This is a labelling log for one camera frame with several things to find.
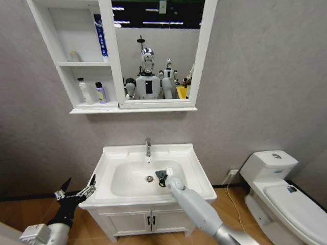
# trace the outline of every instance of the lotion bottle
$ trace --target lotion bottle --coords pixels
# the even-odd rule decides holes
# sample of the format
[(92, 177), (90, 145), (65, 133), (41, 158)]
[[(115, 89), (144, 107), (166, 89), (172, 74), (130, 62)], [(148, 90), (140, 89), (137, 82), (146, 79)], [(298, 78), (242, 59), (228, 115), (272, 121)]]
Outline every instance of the lotion bottle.
[(91, 97), (91, 95), (90, 95), (89, 92), (88, 92), (88, 89), (87, 89), (86, 83), (84, 82), (84, 78), (77, 78), (77, 80), (79, 81), (78, 85), (80, 86), (80, 89), (81, 89), (81, 91), (82, 91), (82, 94), (83, 94), (83, 97), (84, 97), (84, 99), (85, 99), (85, 102), (86, 102), (88, 105), (93, 104), (92, 97)]
[(104, 91), (104, 88), (102, 87), (102, 83), (100, 82), (96, 83), (96, 90), (99, 96), (99, 102), (101, 104), (107, 103), (106, 93)]

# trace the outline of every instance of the mirror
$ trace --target mirror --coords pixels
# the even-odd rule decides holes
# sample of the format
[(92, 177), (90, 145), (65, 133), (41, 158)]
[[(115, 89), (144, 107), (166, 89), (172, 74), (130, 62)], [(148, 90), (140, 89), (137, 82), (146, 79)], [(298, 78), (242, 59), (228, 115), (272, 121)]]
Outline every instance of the mirror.
[(185, 100), (204, 0), (112, 1), (125, 100)]

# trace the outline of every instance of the sink drain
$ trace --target sink drain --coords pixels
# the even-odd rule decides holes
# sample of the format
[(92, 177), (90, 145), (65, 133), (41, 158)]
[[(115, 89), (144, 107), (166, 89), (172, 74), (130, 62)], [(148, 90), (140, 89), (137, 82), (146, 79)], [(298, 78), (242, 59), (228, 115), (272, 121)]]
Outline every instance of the sink drain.
[(153, 177), (152, 176), (147, 176), (146, 178), (145, 178), (145, 180), (147, 181), (147, 182), (152, 182), (153, 181)]

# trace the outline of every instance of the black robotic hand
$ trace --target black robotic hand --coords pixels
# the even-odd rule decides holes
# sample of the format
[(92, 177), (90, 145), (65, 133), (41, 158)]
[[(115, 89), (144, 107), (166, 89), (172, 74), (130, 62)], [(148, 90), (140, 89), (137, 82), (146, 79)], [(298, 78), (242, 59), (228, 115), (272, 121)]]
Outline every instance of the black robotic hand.
[(69, 227), (72, 227), (76, 207), (80, 203), (84, 202), (96, 190), (96, 175), (93, 175), (90, 184), (86, 186), (83, 190), (81, 190), (76, 195), (65, 196), (65, 192), (70, 182), (71, 178), (69, 178), (65, 183), (63, 183), (59, 191), (55, 192), (57, 202), (60, 204), (60, 207), (55, 217), (50, 220), (47, 225), (62, 223), (68, 225)]

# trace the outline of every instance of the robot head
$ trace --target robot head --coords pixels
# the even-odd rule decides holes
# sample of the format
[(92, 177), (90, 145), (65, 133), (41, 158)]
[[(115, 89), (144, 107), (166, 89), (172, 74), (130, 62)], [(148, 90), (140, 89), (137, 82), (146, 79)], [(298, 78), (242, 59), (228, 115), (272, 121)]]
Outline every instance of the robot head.
[(154, 53), (149, 47), (141, 51), (141, 66), (145, 73), (151, 73), (154, 66)]
[(167, 59), (167, 68), (172, 68), (172, 59)]

